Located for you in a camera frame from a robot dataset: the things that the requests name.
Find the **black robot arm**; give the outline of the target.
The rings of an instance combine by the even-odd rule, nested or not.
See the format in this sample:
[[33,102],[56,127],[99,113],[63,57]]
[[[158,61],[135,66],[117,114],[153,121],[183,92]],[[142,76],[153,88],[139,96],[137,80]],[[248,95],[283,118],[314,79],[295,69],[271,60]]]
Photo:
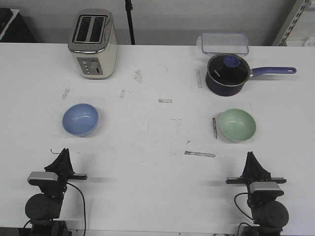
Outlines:
[[240,177],[228,177],[226,184],[244,184],[247,188],[247,205],[252,215],[246,214],[237,204],[237,197],[234,197],[236,207],[253,224],[242,222],[238,226],[238,236],[279,236],[283,227],[288,224],[289,213],[287,208],[276,200],[284,194],[279,184],[286,183],[283,177],[271,177],[271,173],[265,170],[253,152],[247,153],[246,163]]
[[86,180],[86,174],[74,172],[69,149],[64,148],[52,164],[43,172],[31,172],[28,183],[38,186],[40,193],[30,197],[25,205],[25,214],[31,223],[31,236],[71,236],[63,220],[59,220],[64,195],[70,180]]

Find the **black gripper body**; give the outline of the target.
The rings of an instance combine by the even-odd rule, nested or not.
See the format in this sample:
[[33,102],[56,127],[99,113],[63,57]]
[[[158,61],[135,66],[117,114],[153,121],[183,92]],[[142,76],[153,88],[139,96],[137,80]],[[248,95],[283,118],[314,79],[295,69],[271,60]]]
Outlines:
[[282,203],[276,201],[277,197],[284,195],[284,191],[279,187],[279,184],[286,183],[284,177],[272,177],[270,180],[228,177],[225,182],[226,184],[244,184],[246,186],[247,192],[245,194],[248,196],[247,205],[250,209],[258,209],[271,202],[281,209],[286,209]]
[[63,200],[64,194],[67,190],[67,182],[68,180],[87,180],[88,176],[87,174],[65,174],[65,173],[59,173],[58,175],[58,181],[57,182],[51,182],[48,184],[43,184],[40,186],[40,189],[43,193],[47,194],[48,196]]

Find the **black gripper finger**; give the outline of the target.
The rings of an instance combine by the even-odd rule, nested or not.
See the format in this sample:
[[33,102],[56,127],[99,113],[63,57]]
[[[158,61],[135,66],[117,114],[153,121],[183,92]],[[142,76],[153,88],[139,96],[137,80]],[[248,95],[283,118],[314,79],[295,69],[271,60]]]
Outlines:
[[74,170],[70,161],[69,149],[65,149],[64,153],[64,169],[67,174],[74,174]]
[[251,169],[252,169],[252,175],[254,178],[271,178],[271,173],[265,170],[261,164],[256,159],[253,152],[250,152],[251,154]]
[[64,148],[58,155],[58,157],[52,162],[52,164],[46,166],[44,170],[47,172],[63,172],[63,170],[65,169],[65,154],[66,149]]
[[243,178],[251,178],[253,176],[252,155],[253,155],[252,152],[247,153],[246,163],[242,173]]

